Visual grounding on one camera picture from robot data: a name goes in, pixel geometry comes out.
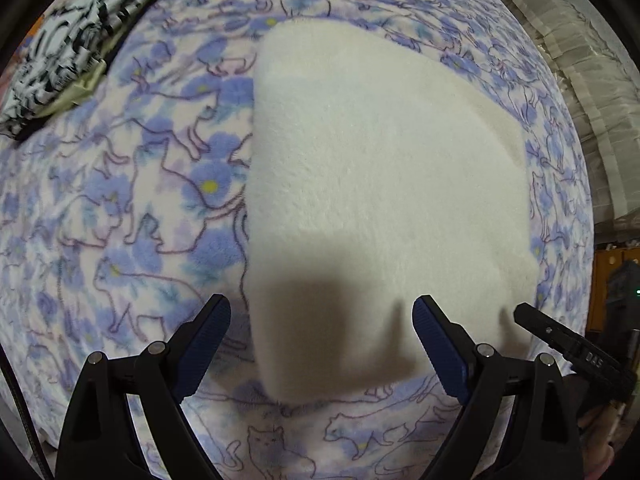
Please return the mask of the black white patterned folded clothes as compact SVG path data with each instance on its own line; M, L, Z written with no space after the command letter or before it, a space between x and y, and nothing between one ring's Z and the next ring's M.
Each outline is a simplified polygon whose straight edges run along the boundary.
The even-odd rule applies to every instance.
M154 0L70 0L44 19L1 104L1 133L22 140L40 120L93 92L120 42Z

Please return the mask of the blue cat print blanket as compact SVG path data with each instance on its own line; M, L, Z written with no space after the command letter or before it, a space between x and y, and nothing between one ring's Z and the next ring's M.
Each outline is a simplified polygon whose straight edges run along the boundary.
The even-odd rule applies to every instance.
M262 391L242 298L243 185L260 37L350 21L444 64L522 126L535 304L588 316L584 155L548 65L500 0L157 0L94 95L1 143L1 342L40 434L60 437L86 356L168 338L214 292L233 318L183 408L229 479L412 479L456 417L434 376L307 406Z

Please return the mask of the white fleece cardigan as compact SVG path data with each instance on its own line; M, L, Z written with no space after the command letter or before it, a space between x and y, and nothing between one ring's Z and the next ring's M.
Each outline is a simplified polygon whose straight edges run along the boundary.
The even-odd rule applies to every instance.
M431 296L478 342L524 356L532 301L522 125L441 62L334 20L277 24L254 68L245 189L258 373L274 400L420 376Z

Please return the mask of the wooden cabinet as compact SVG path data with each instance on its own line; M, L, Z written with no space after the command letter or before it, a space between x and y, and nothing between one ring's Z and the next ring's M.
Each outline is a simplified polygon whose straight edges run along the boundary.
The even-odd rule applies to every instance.
M623 359L639 329L639 248L597 250L594 254L587 338Z

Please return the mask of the clear plastic storage bag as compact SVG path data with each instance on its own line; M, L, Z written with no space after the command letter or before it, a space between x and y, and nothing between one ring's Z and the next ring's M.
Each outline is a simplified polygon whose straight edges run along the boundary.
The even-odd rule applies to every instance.
M588 0L502 0L551 68L584 152L602 234L639 229L639 71Z

